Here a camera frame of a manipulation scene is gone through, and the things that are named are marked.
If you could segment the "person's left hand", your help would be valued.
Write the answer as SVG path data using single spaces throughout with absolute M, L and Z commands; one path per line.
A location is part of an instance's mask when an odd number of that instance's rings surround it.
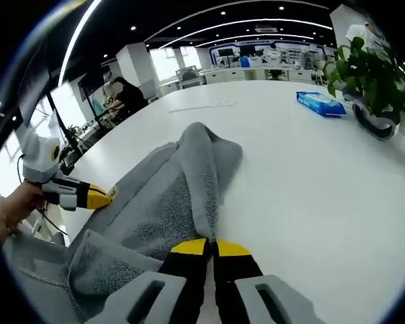
M 17 231 L 18 224 L 34 209 L 45 205 L 40 187 L 30 182 L 21 183 L 9 196 L 0 198 L 0 243 Z

